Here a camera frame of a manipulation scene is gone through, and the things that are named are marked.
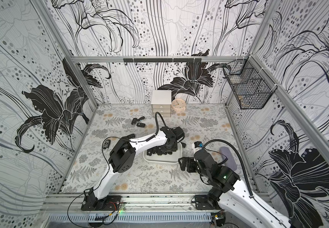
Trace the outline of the white storage tray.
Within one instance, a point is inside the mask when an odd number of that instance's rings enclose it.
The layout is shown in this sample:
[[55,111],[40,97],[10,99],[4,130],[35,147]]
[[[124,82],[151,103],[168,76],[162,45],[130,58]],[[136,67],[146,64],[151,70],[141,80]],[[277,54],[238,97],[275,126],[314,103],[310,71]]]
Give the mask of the white storage tray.
[[179,142],[177,144],[177,151],[172,152],[172,154],[158,155],[151,153],[151,155],[147,155],[147,151],[144,151],[143,158],[145,161],[151,163],[177,165],[178,160],[182,158],[182,144]]

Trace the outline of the black key with buttons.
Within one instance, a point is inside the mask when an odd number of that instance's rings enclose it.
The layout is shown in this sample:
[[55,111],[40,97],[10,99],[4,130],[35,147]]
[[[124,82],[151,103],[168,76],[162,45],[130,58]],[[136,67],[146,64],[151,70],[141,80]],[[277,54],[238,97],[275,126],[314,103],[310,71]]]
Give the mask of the black key with buttons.
[[135,134],[130,134],[130,135],[127,135],[127,136],[126,136],[127,139],[133,139],[133,138],[135,138],[135,137],[136,137]]

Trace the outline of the silver black BMW key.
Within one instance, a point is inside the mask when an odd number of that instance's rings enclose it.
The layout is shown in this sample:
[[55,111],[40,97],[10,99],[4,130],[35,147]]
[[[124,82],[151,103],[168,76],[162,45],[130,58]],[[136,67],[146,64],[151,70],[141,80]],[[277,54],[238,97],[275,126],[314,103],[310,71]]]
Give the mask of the silver black BMW key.
[[102,149],[107,150],[110,147],[111,140],[106,139],[102,144]]

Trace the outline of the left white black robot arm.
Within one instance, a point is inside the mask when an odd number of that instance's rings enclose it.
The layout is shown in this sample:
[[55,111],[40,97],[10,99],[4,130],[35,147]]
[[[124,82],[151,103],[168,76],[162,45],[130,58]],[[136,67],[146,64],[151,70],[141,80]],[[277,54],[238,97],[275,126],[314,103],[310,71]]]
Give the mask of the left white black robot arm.
[[184,131],[180,127],[161,127],[153,134],[136,139],[127,136],[120,138],[110,152],[105,174],[98,183],[89,189],[85,195],[87,202],[96,202],[105,199],[117,178],[128,171],[134,162],[135,156],[154,147],[160,147],[166,152],[175,152],[178,143],[184,138]]

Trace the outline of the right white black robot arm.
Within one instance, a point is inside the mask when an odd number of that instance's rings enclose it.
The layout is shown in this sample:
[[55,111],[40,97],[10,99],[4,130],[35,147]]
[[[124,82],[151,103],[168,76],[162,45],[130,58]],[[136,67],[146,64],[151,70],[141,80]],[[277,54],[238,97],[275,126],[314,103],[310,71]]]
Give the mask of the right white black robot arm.
[[193,157],[178,159],[182,171],[206,177],[212,187],[208,204],[214,209],[230,212],[252,228],[292,228],[291,219],[276,211],[248,187],[232,169],[217,163],[201,149]]

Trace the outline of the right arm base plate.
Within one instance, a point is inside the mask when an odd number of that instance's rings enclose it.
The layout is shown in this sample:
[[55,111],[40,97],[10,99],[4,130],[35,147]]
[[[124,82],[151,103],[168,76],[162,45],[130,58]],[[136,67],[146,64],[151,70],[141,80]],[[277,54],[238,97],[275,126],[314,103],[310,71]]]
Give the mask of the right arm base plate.
[[196,209],[199,211],[220,210],[220,207],[217,204],[210,204],[208,196],[205,194],[195,195],[191,202],[195,204]]

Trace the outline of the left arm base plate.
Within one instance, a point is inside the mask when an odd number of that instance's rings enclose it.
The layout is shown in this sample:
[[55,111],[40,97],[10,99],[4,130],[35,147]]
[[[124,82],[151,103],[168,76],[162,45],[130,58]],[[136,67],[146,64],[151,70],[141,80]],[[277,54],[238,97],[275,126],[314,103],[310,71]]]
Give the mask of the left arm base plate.
[[117,211],[121,203],[120,195],[109,195],[97,199],[94,195],[87,195],[81,206],[82,211]]

